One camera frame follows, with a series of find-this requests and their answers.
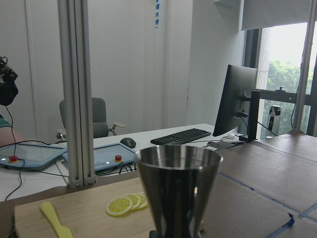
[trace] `yellow lemon slice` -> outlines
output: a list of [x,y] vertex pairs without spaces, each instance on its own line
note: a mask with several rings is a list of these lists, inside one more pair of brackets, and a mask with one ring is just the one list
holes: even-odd
[[148,201],[147,201],[144,193],[140,192],[140,193],[138,193],[138,195],[141,198],[141,202],[140,202],[140,206],[137,209],[142,209],[142,208],[148,207]]
[[130,208],[130,211],[133,211],[140,206],[141,198],[138,194],[128,193],[128,194],[124,195],[123,197],[128,197],[132,200],[132,207]]
[[129,197],[116,198],[106,205],[106,212],[110,216],[122,216],[130,211],[132,204],[132,200]]

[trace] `white mouse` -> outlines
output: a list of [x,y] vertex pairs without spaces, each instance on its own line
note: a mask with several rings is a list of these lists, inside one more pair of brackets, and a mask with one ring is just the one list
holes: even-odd
[[227,134],[227,138],[233,140],[236,136],[232,133]]

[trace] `window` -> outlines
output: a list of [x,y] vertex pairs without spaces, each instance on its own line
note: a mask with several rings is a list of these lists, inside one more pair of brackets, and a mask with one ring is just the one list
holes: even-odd
[[[307,23],[282,25],[263,28],[258,55],[257,88],[277,90],[281,86],[286,92],[297,92],[300,78],[300,67],[304,48]],[[313,44],[310,60],[310,70],[306,93],[311,93],[313,73],[316,61],[316,44]],[[294,104],[278,101],[261,100],[259,121],[267,124],[269,108],[279,105],[282,108],[279,134],[285,134],[292,129]],[[301,130],[306,132],[310,116],[310,106],[304,107]],[[258,127],[257,138],[265,137],[266,129]]]

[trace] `computer monitor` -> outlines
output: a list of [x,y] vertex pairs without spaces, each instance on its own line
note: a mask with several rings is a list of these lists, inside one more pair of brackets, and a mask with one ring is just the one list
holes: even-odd
[[228,65],[213,136],[223,135],[243,123],[239,113],[249,112],[257,69]]

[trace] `gray office chair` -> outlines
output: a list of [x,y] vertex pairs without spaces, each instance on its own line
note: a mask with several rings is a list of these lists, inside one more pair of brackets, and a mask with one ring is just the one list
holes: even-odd
[[[94,129],[94,138],[107,137],[109,131],[113,135],[116,135],[114,129],[119,127],[126,127],[126,125],[119,122],[114,122],[112,127],[109,128],[106,120],[106,103],[102,98],[92,98],[93,103],[93,129]],[[62,100],[59,103],[59,111],[64,127],[66,128],[66,115],[65,115],[65,101]],[[66,130],[58,129],[56,137],[58,139],[66,138]]]

